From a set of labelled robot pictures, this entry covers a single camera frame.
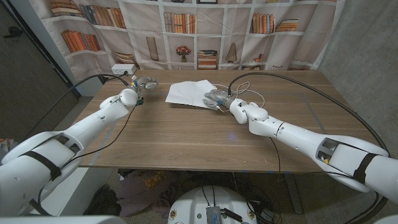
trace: black cable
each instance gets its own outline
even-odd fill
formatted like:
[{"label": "black cable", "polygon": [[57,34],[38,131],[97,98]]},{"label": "black cable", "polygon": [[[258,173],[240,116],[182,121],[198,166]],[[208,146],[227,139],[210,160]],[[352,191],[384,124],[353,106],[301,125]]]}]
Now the black cable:
[{"label": "black cable", "polygon": [[[265,76],[271,76],[271,77],[277,77],[277,78],[283,78],[284,80],[288,80],[290,82],[296,83],[298,85],[301,85],[305,88],[308,88],[309,90],[314,91],[315,93],[318,93],[319,95],[325,97],[326,99],[334,102],[336,105],[338,105],[339,107],[343,108],[345,111],[347,111],[349,114],[351,114],[352,116],[354,116],[371,134],[372,136],[376,139],[377,143],[379,143],[380,147],[382,147],[384,150],[386,150],[388,152],[388,157],[391,157],[390,152],[387,149],[387,146],[384,144],[383,140],[380,138],[380,136],[375,132],[375,130],[373,130],[373,128],[364,120],[362,119],[359,115],[357,115],[353,110],[349,109],[347,106],[345,106],[344,104],[340,103],[339,101],[335,100],[334,98],[332,98],[331,96],[327,95],[326,93],[317,90],[314,87],[311,87],[307,84],[304,84],[302,82],[299,82],[297,80],[294,80],[293,78],[289,78],[289,77],[285,77],[283,75],[278,75],[275,73],[267,73],[267,72],[250,72],[250,73],[246,73],[243,75],[240,75],[238,77],[236,77],[228,86],[228,96],[231,96],[231,86],[232,84],[236,81],[239,80],[242,77],[246,77],[248,75],[265,75]],[[385,197],[382,197],[381,200],[379,201],[379,203],[364,217],[362,217],[361,219],[359,219],[358,221],[356,221],[355,223],[364,223],[366,221],[368,221],[371,217],[375,216],[375,214],[377,214],[378,212],[380,212],[380,210],[385,206],[385,204],[387,203],[388,199]]]},{"label": "black cable", "polygon": [[213,184],[211,185],[211,188],[213,189],[213,203],[214,203],[214,207],[216,206],[216,194],[214,193],[214,187]]},{"label": "black cable", "polygon": [[41,206],[41,204],[37,203],[34,199],[30,200],[30,205],[36,209],[37,212],[39,212],[41,215],[45,216],[52,216],[50,215],[44,208]]},{"label": "black cable", "polygon": [[364,215],[365,213],[367,213],[368,211],[370,211],[370,209],[372,209],[372,208],[376,205],[377,201],[379,200],[379,193],[377,193],[377,192],[375,192],[375,193],[376,193],[376,199],[375,199],[375,201],[373,202],[373,204],[372,204],[369,208],[367,208],[365,211],[361,212],[359,215],[355,216],[354,218],[348,220],[348,221],[345,222],[344,224],[351,223],[351,222],[354,221],[355,219],[359,218],[360,216],[362,216],[362,215]]},{"label": "black cable", "polygon": [[[118,77],[121,78],[121,77],[123,77],[125,75],[127,75],[127,71],[124,71],[124,73],[122,75],[118,76]],[[110,78],[110,79],[107,80],[107,82],[108,81],[112,81],[112,80],[116,80],[116,78]]]},{"label": "black cable", "polygon": [[111,143],[109,143],[107,146],[102,147],[101,149],[97,149],[97,150],[95,150],[95,151],[88,152],[88,153],[86,153],[86,154],[82,154],[82,155],[80,155],[80,156],[76,156],[76,157],[70,159],[70,160],[69,160],[68,162],[66,162],[63,166],[61,166],[60,169],[62,170],[64,167],[66,167],[69,163],[73,162],[75,159],[81,158],[81,157],[83,157],[83,156],[90,155],[90,154],[92,154],[92,153],[99,152],[99,151],[101,151],[101,150],[103,150],[103,149],[106,149],[106,148],[109,147],[110,145],[112,145],[112,144],[118,139],[118,137],[120,136],[120,134],[123,132],[124,128],[125,128],[126,125],[127,125],[127,122],[129,122],[130,116],[131,116],[132,112],[134,111],[134,109],[136,109],[136,107],[133,107],[133,109],[131,110],[129,116],[127,117],[127,121],[124,123],[124,126],[123,126],[122,130],[120,130],[119,134],[116,136],[115,139],[113,139],[113,141],[112,141]]},{"label": "black cable", "polygon": [[210,203],[209,203],[209,201],[207,200],[207,197],[206,197],[206,194],[205,194],[205,190],[203,190],[203,186],[201,187],[201,191],[203,192],[203,195],[205,196],[205,199],[206,199],[206,201],[207,201],[207,206],[210,207]]},{"label": "black cable", "polygon": [[279,157],[279,152],[278,152],[278,148],[276,147],[276,144],[275,144],[274,140],[273,140],[271,137],[269,137],[269,139],[271,139],[272,143],[274,144],[276,153],[277,153],[277,155],[278,155],[278,166],[279,166],[279,171],[278,171],[278,179],[277,179],[277,182],[279,182],[279,177],[280,177],[280,157]]},{"label": "black cable", "polygon": [[72,90],[74,90],[77,86],[79,86],[80,84],[82,84],[83,82],[94,78],[94,77],[114,77],[117,78],[118,80],[122,81],[123,84],[125,84],[126,86],[128,86],[128,82],[124,81],[122,78],[116,76],[116,75],[107,75],[107,74],[99,74],[99,75],[91,75],[81,81],[79,81],[78,83],[74,84],[71,88],[69,88],[68,91],[66,91],[51,107],[50,109],[47,110],[47,112],[38,120],[38,122],[35,123],[35,125],[33,125],[33,127],[29,130],[29,132],[24,136],[24,138],[22,138],[22,140],[26,140],[27,137],[32,133],[32,131],[39,125],[39,123],[55,108],[55,106],[68,94],[70,93]]}]

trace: crumpled paper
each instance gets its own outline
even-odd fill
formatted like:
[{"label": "crumpled paper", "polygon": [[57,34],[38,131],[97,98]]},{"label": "crumpled paper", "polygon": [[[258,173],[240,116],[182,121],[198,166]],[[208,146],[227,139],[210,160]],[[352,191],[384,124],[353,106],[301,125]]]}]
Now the crumpled paper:
[{"label": "crumpled paper", "polygon": [[170,86],[169,94],[166,97],[166,102],[217,110],[217,108],[211,108],[202,102],[202,99],[205,99],[205,93],[208,93],[214,89],[217,88],[208,80],[202,80],[199,82],[186,81],[174,83]]}]

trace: power strip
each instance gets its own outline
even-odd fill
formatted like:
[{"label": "power strip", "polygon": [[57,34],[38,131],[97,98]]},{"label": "power strip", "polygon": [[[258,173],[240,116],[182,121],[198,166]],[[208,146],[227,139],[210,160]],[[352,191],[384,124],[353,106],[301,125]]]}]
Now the power strip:
[{"label": "power strip", "polygon": [[125,71],[127,71],[128,75],[133,75],[136,70],[137,68],[134,64],[115,64],[112,67],[112,72],[115,75],[123,75]]}]

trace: printed bookshelf curtain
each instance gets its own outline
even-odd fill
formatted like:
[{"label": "printed bookshelf curtain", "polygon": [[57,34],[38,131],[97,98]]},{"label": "printed bookshelf curtain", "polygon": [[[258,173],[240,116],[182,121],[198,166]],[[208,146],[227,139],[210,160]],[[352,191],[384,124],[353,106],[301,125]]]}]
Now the printed bookshelf curtain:
[{"label": "printed bookshelf curtain", "polygon": [[141,69],[316,70],[345,0],[29,0],[77,79]]}]

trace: vase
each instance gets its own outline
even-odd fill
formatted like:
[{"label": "vase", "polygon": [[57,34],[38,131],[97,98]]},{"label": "vase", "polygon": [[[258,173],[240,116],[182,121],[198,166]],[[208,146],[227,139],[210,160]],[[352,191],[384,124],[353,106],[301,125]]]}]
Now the vase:
[{"label": "vase", "polygon": [[187,58],[185,57],[185,55],[182,55],[181,62],[187,62]]}]

